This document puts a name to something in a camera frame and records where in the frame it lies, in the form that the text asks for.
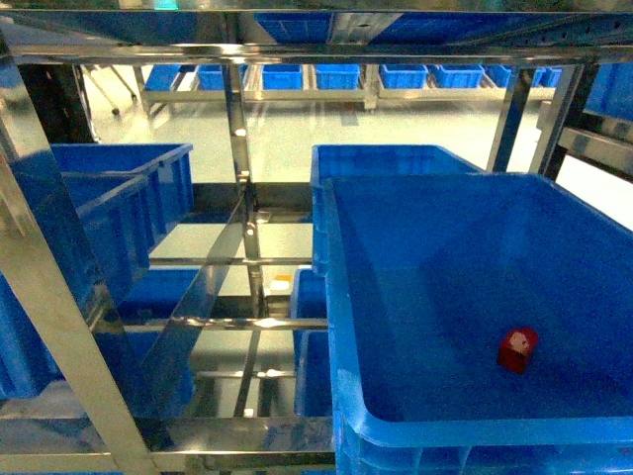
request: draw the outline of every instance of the stacked blue bins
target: stacked blue bins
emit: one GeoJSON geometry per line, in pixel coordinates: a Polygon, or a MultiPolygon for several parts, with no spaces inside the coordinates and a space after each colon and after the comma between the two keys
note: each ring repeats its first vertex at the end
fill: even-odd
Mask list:
{"type": "Polygon", "coordinates": [[[543,87],[556,87],[561,79],[563,69],[560,67],[548,67],[543,73],[543,87]]]}
{"type": "Polygon", "coordinates": [[[146,91],[169,91],[180,72],[180,64],[157,64],[145,81],[146,91]]]}
{"type": "Polygon", "coordinates": [[[304,74],[298,64],[265,64],[261,76],[264,89],[303,89],[304,74]]]}
{"type": "Polygon", "coordinates": [[[310,184],[313,188],[313,270],[325,275],[327,230],[323,185],[336,176],[394,176],[481,171],[437,145],[316,145],[310,184]]]}
{"type": "MultiPolygon", "coordinates": [[[[239,76],[242,82],[247,67],[246,64],[239,66],[239,76]]],[[[225,88],[222,68],[219,64],[204,64],[200,66],[198,68],[198,79],[200,79],[200,89],[203,91],[221,91],[225,88]]]]}
{"type": "MultiPolygon", "coordinates": [[[[534,70],[532,87],[536,87],[541,84],[544,73],[544,67],[537,67],[534,70]]],[[[497,85],[497,87],[507,87],[507,84],[510,82],[510,76],[512,75],[512,68],[501,64],[495,64],[486,68],[486,74],[497,85]]]]}
{"type": "Polygon", "coordinates": [[[479,87],[484,77],[484,69],[472,65],[431,65],[428,66],[435,82],[441,88],[474,89],[479,87]]]}
{"type": "Polygon", "coordinates": [[[325,43],[331,13],[256,13],[255,20],[277,43],[325,43]]]}
{"type": "Polygon", "coordinates": [[[380,77],[386,89],[419,89],[426,84],[424,64],[381,64],[380,77]]]}
{"type": "Polygon", "coordinates": [[[629,230],[538,175],[324,192],[339,474],[633,470],[629,230]],[[497,354],[522,327],[519,375],[497,354]]]}
{"type": "Polygon", "coordinates": [[[149,187],[142,191],[147,249],[154,248],[193,207],[189,166],[190,144],[65,144],[52,145],[61,171],[108,176],[144,175],[149,187]]]}
{"type": "MultiPolygon", "coordinates": [[[[324,319],[325,280],[310,269],[295,274],[290,300],[291,319],[324,319]]],[[[305,418],[330,417],[332,393],[329,382],[329,349],[327,331],[294,332],[295,414],[305,418]]],[[[315,471],[304,472],[306,475],[315,471]]],[[[318,475],[331,475],[334,471],[318,471],[318,475]]]]}
{"type": "Polygon", "coordinates": [[[318,89],[358,89],[358,64],[317,64],[315,71],[318,89]]]}
{"type": "MultiPolygon", "coordinates": [[[[142,226],[143,176],[66,174],[64,180],[84,231],[116,303],[124,300],[149,265],[142,226]]],[[[50,213],[52,219],[59,215],[50,213]]],[[[60,227],[63,222],[50,223],[60,227]]],[[[64,247],[63,261],[83,268],[82,256],[64,247]]],[[[47,364],[47,350],[7,281],[0,276],[0,397],[32,398],[55,378],[47,364]]]]}

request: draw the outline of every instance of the epoxy floor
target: epoxy floor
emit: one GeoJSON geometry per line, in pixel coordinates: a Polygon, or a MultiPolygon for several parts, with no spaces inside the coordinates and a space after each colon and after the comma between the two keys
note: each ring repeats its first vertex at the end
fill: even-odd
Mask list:
{"type": "MultiPolygon", "coordinates": [[[[136,89],[132,69],[120,72],[136,89]]],[[[192,143],[192,173],[195,182],[232,182],[233,167],[224,104],[168,105],[149,118],[139,103],[108,69],[94,77],[121,110],[116,117],[111,106],[87,82],[96,132],[102,143],[192,143]]],[[[500,103],[380,103],[374,112],[361,105],[323,103],[274,103],[246,108],[255,182],[309,181],[312,146],[321,143],[434,143],[485,167],[495,135],[500,103]]],[[[510,161],[510,171],[527,171],[539,131],[538,103],[528,104],[510,161]]],[[[633,187],[604,172],[568,158],[559,183],[593,204],[624,226],[633,229],[633,187]]],[[[222,227],[181,225],[154,252],[156,256],[207,254],[222,227]]],[[[262,256],[310,256],[311,225],[262,225],[262,256]]],[[[265,285],[276,275],[293,274],[296,267],[266,267],[265,285]]],[[[231,270],[221,295],[246,295],[244,267],[231,270]]],[[[240,370],[248,346],[248,332],[206,332],[192,355],[201,369],[240,370]]],[[[260,355],[275,361],[275,369],[293,369],[292,337],[289,332],[265,332],[260,355]]],[[[207,403],[213,399],[213,414],[230,416],[238,380],[213,384],[211,393],[199,392],[207,403]]],[[[257,381],[253,381],[248,408],[255,407],[257,381]]],[[[275,402],[276,414],[292,413],[294,382],[282,381],[275,402]]]]}

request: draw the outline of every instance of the metal support beam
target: metal support beam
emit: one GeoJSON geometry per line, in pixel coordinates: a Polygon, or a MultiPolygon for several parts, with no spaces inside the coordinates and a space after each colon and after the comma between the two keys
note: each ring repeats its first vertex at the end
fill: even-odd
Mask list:
{"type": "Polygon", "coordinates": [[[153,399],[1,36],[0,75],[0,270],[119,468],[157,474],[126,404],[153,399]]]}
{"type": "Polygon", "coordinates": [[[487,171],[507,171],[533,78],[534,69],[514,69],[512,71],[498,117],[497,131],[495,132],[493,149],[488,159],[487,171]]]}
{"type": "Polygon", "coordinates": [[[580,120],[597,72],[597,64],[566,67],[563,70],[547,119],[543,123],[530,172],[556,180],[567,153],[559,145],[561,132],[565,127],[574,127],[580,120]]]}

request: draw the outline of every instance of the red block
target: red block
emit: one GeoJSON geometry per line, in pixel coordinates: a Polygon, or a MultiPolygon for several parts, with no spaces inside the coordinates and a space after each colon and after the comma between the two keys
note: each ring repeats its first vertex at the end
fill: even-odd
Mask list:
{"type": "Polygon", "coordinates": [[[499,345],[497,364],[523,374],[537,342],[538,333],[530,327],[511,330],[499,345]]]}

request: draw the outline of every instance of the shiny metal surface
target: shiny metal surface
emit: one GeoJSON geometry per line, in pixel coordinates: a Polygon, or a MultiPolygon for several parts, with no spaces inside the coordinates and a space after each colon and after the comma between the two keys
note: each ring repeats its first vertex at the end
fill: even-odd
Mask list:
{"type": "Polygon", "coordinates": [[[214,263],[206,263],[200,268],[141,364],[160,413],[178,387],[189,354],[211,316],[211,310],[228,273],[229,260],[235,256],[241,243],[242,222],[243,200],[239,200],[226,226],[209,250],[208,260],[214,263]]]}
{"type": "Polygon", "coordinates": [[[499,2],[498,0],[404,0],[397,5],[389,0],[370,3],[355,0],[339,0],[335,3],[301,0],[171,0],[158,3],[154,0],[7,0],[3,7],[18,10],[70,10],[70,11],[116,11],[116,10],[191,10],[191,11],[319,11],[340,12],[633,12],[633,6],[625,0],[601,2],[597,0],[523,0],[521,2],[499,2]]]}
{"type": "Polygon", "coordinates": [[[155,473],[126,405],[146,401],[151,417],[151,395],[22,77],[2,42],[0,269],[121,469],[155,473]]]}
{"type": "MultiPolygon", "coordinates": [[[[127,325],[126,332],[158,332],[164,325],[127,325]]],[[[203,331],[243,330],[277,331],[277,330],[327,330],[327,319],[285,319],[268,317],[266,319],[211,319],[202,325],[203,331]]]]}
{"type": "Polygon", "coordinates": [[[534,69],[514,69],[505,90],[499,113],[493,148],[488,159],[487,171],[507,171],[523,110],[532,87],[534,69]]]}
{"type": "Polygon", "coordinates": [[[571,156],[633,181],[633,144],[579,129],[565,128],[559,145],[571,156]]]}
{"type": "MultiPolygon", "coordinates": [[[[199,257],[154,257],[149,260],[151,265],[204,265],[206,262],[206,259],[199,257]]],[[[311,257],[234,257],[230,260],[230,265],[310,265],[312,262],[311,257]]]]}
{"type": "Polygon", "coordinates": [[[419,59],[439,64],[561,65],[582,62],[630,62],[632,46],[605,47],[427,47],[416,45],[179,45],[148,46],[15,46],[11,54],[21,62],[76,64],[301,64],[407,63],[419,59]]]}
{"type": "MultiPolygon", "coordinates": [[[[167,428],[173,444],[149,458],[161,472],[334,466],[331,418],[178,419],[167,428]]],[[[0,438],[11,447],[0,453],[5,473],[119,470],[87,419],[0,419],[0,438]]]]}
{"type": "Polygon", "coordinates": [[[563,70],[543,122],[541,137],[530,164],[531,173],[540,173],[556,180],[566,154],[565,149],[559,145],[561,132],[580,120],[597,71],[596,64],[566,67],[563,70]]]}

